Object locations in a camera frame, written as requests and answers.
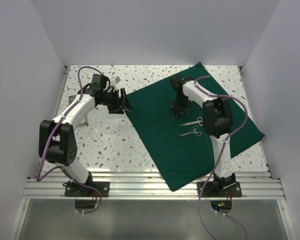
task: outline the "forceps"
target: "forceps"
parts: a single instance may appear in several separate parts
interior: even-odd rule
[[[204,124],[202,123],[202,121],[203,121],[202,117],[198,117],[197,119],[198,119],[197,121],[184,123],[184,124],[181,124],[180,126],[187,126],[187,125],[191,125],[191,124],[199,124],[200,126],[203,126]]]
[[[197,136],[201,136],[201,135],[202,135],[202,132],[197,131],[198,128],[199,128],[198,125],[194,125],[194,126],[193,126],[193,131],[190,131],[190,132],[181,134],[181,135],[179,135],[178,137],[183,137],[183,136],[189,135],[189,134],[195,134],[195,135],[197,135]]]
[[[185,113],[186,113],[186,114],[190,113],[190,109],[186,109],[186,110],[185,110]]]

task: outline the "terrazzo surface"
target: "terrazzo surface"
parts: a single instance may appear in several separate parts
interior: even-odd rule
[[[69,96],[79,90],[77,72],[80,65],[72,65],[61,97],[58,114],[69,105]],[[118,88],[127,94],[142,89],[161,79],[190,68],[190,65],[91,65],[110,79],[119,76]],[[247,97],[237,66],[206,65],[206,70],[232,96],[239,98],[252,118]],[[89,83],[95,72],[81,71],[82,85]],[[99,105],[88,116],[88,126],[75,130],[77,158],[89,171],[157,172],[158,169],[139,138],[128,117],[108,114],[106,106]],[[232,160],[235,172],[266,172],[267,167],[259,143],[245,150]],[[44,171],[53,164],[45,162]]]

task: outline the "robotic arm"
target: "robotic arm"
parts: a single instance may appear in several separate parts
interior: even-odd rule
[[[133,108],[128,101],[125,89],[116,90],[115,86],[111,85],[109,78],[104,75],[94,74],[91,83],[84,86],[81,99],[80,96],[79,91],[73,103],[63,113],[52,120],[41,122],[39,129],[39,156],[42,157],[48,137],[53,128],[64,118],[53,135],[54,137],[59,136],[59,140],[51,140],[45,159],[49,163],[62,167],[62,170],[68,176],[71,176],[79,183],[92,187],[93,180],[91,173],[76,158],[76,127],[97,105],[107,106],[110,114],[124,114],[123,110],[132,111]],[[81,193],[82,197],[92,193],[90,189],[84,188],[74,182],[65,183],[64,186],[73,192]]]
[[[221,153],[222,145],[226,137],[231,133],[231,127],[234,124],[234,118],[231,111],[230,101],[228,98],[216,97],[208,90],[204,90],[207,94],[196,88],[192,77],[181,78],[179,75],[172,76],[170,84],[173,90],[177,93],[176,99],[172,103],[172,111],[177,118],[186,112],[187,107],[196,102],[202,107],[202,124],[205,132],[210,136],[214,163]],[[217,196],[227,196],[231,188],[237,189],[239,185],[236,182],[236,175],[232,169],[231,154],[230,154],[230,139],[223,150],[219,163],[213,173],[212,186]]]

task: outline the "purple cable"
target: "purple cable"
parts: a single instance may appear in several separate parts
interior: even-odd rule
[[[39,167],[38,167],[38,171],[36,173],[36,181],[37,182],[40,182],[42,181],[48,174],[50,174],[53,170],[55,169],[62,169],[61,166],[55,166],[53,168],[51,168],[49,171],[47,171],[43,176],[41,176],[41,172],[42,172],[42,168],[44,166],[44,162],[45,162],[45,159],[46,159],[46,156],[47,156],[47,151],[48,151],[48,148],[50,146],[50,143],[51,143],[51,140],[56,132],[56,130],[58,129],[58,127],[60,126],[60,124],[62,123],[62,121],[65,119],[65,117],[68,115],[68,113],[74,109],[74,107],[80,102],[80,100],[82,99],[83,95],[84,95],[84,89],[82,87],[82,82],[81,82],[81,79],[80,79],[80,72],[82,69],[92,69],[92,70],[95,70],[97,71],[98,73],[100,73],[101,75],[103,75],[103,73],[101,71],[99,71],[98,69],[94,68],[94,67],[91,67],[91,66],[82,66],[79,68],[78,72],[77,72],[77,77],[78,77],[78,82],[79,82],[79,85],[80,85],[80,96],[79,96],[79,100],[76,100],[72,105],[71,107],[68,108],[68,110],[64,113],[64,116],[62,116],[60,118],[60,120],[58,121],[58,123],[55,125],[55,127],[52,129],[47,141],[46,141],[46,144],[44,146],[44,149],[43,149],[43,153],[42,153],[42,157],[41,157],[41,160],[40,160],[40,164],[39,164]],[[73,179],[71,176],[67,175],[65,173],[65,171],[63,170],[63,173],[70,179]],[[85,187],[85,188],[88,188],[88,189],[92,189],[93,191],[96,191],[98,194],[99,194],[99,197],[100,197],[100,202],[98,204],[98,206],[92,210],[92,211],[88,211],[87,213],[92,213],[94,212],[101,204],[101,193],[95,189],[94,187],[90,187],[90,186],[87,186],[87,185],[84,185],[80,182],[78,182],[77,180],[73,179],[73,181],[77,184],[79,184],[80,186],[82,187]]]
[[[214,97],[214,98],[230,98],[230,99],[233,99],[235,101],[237,101],[244,109],[244,121],[243,123],[236,129],[234,130],[233,132],[231,132],[225,139],[224,139],[224,143],[222,144],[222,147],[221,147],[221,150],[220,150],[220,154],[216,160],[216,163],[215,163],[215,166],[214,168],[212,169],[210,175],[208,176],[207,180],[205,181],[205,183],[203,184],[203,187],[200,191],[200,194],[199,194],[199,199],[198,199],[198,214],[199,214],[199,218],[200,218],[200,221],[203,225],[203,227],[205,228],[206,232],[214,239],[214,240],[218,240],[217,237],[208,229],[204,219],[202,218],[201,216],[201,197],[202,197],[202,194],[204,192],[204,189],[207,185],[207,183],[209,182],[209,180],[211,179],[212,175],[214,174],[216,168],[217,168],[217,165],[218,163],[220,162],[220,159],[221,159],[221,156],[222,156],[222,153],[224,152],[225,150],[225,147],[226,147],[226,141],[231,137],[233,136],[234,134],[236,134],[238,131],[240,131],[244,126],[245,124],[247,123],[248,121],[248,110],[246,108],[246,106],[236,97],[234,96],[229,96],[229,95],[215,95],[215,94],[209,94],[208,92],[206,92],[205,90],[203,90],[198,83],[199,80],[201,79],[207,79],[207,78],[210,78],[209,75],[206,75],[206,76],[201,76],[201,77],[198,77],[196,80],[194,80],[194,86],[200,90],[202,93],[210,96],[210,97]],[[239,221],[237,220],[236,218],[234,218],[233,216],[230,216],[228,214],[225,215],[226,217],[236,221],[244,230],[244,235],[245,235],[245,240],[247,240],[249,238],[249,234],[248,234],[248,231],[247,229],[245,228],[245,226]]]

